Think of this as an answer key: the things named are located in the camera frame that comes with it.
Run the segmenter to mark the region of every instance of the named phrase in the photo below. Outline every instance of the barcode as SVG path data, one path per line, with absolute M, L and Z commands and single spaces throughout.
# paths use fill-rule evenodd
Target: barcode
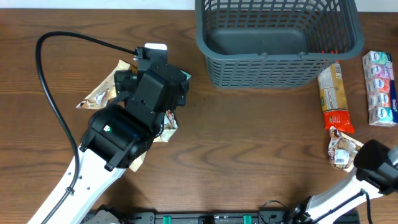
M 336 63 L 335 64 L 335 68 L 336 68 L 336 76 L 338 78 L 341 78 L 341 67 L 340 67 L 340 64 Z

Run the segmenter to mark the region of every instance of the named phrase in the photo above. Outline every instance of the plastic basket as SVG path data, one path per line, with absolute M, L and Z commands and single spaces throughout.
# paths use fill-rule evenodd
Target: plastic basket
M 354 0 L 196 0 L 195 12 L 221 88 L 298 87 L 364 44 Z

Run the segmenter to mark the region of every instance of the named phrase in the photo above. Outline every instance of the basket bottom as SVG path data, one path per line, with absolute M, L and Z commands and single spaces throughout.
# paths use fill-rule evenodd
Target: basket bottom
M 307 53 L 305 34 L 294 28 L 220 28 L 208 36 L 208 47 L 223 55 Z

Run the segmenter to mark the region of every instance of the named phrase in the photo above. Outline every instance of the green clip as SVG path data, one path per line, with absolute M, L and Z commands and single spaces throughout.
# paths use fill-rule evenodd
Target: green clip
M 243 224 L 251 224 L 251 215 L 243 216 Z
M 172 224 L 172 217 L 163 217 L 163 224 Z

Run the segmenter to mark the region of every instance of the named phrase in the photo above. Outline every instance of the wooden table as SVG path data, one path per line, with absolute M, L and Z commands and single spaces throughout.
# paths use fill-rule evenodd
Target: wooden table
M 398 58 L 397 14 L 362 13 L 369 50 Z M 35 71 L 37 39 L 68 30 L 133 49 L 146 42 L 169 47 L 169 62 L 192 74 L 180 127 L 169 143 L 155 143 L 144 165 L 127 171 L 96 202 L 128 212 L 256 210 L 276 199 L 293 207 L 346 172 L 328 162 L 318 84 L 290 90 L 219 90 L 209 81 L 195 43 L 193 11 L 0 11 L 0 222 L 25 223 L 56 186 L 72 159 L 68 140 L 44 97 Z M 44 72 L 76 140 L 94 111 L 75 106 L 116 66 L 122 52 L 71 37 L 43 49 Z M 351 136 L 398 145 L 398 128 L 368 125 L 360 57 L 341 62 Z M 398 194 L 372 201 L 375 223 L 398 222 Z M 359 208 L 363 223 L 366 209 Z

